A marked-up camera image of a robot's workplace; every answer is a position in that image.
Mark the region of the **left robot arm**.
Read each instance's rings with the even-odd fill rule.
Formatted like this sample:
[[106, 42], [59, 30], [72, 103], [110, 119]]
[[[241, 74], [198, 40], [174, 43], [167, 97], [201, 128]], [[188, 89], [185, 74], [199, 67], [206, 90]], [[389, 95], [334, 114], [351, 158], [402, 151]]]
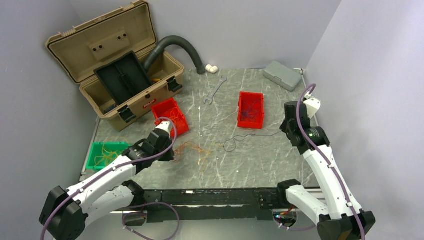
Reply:
[[131, 180], [155, 161], [174, 158], [171, 136], [175, 127], [163, 121], [144, 138], [125, 149], [112, 163], [88, 179], [64, 189], [53, 188], [47, 195], [39, 222], [40, 239], [50, 233], [55, 240], [75, 240], [90, 224], [115, 210], [142, 204], [144, 190]]

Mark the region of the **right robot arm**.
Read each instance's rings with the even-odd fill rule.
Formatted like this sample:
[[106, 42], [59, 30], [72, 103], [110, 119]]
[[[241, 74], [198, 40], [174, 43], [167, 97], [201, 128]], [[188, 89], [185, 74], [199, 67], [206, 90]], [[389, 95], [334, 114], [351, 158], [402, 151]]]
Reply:
[[277, 199], [301, 210], [313, 223], [322, 240], [364, 240], [376, 223], [372, 211], [363, 210], [349, 190], [325, 131], [311, 126], [308, 107], [302, 101], [284, 105], [280, 130], [311, 167], [326, 203], [322, 203], [296, 179], [277, 185]]

